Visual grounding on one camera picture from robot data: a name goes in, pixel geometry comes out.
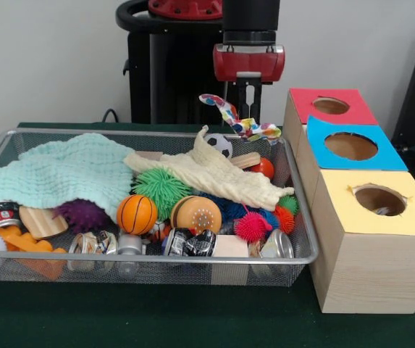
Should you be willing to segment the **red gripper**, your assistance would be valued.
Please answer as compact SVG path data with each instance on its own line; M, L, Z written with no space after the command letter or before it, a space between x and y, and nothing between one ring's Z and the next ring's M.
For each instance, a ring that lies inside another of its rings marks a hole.
M253 87L250 117L260 123L262 83L273 83L281 79L285 66L284 46L233 46L219 43L213 48L213 61L217 80L235 82L238 78L240 119L249 118L247 78L252 78L249 81Z

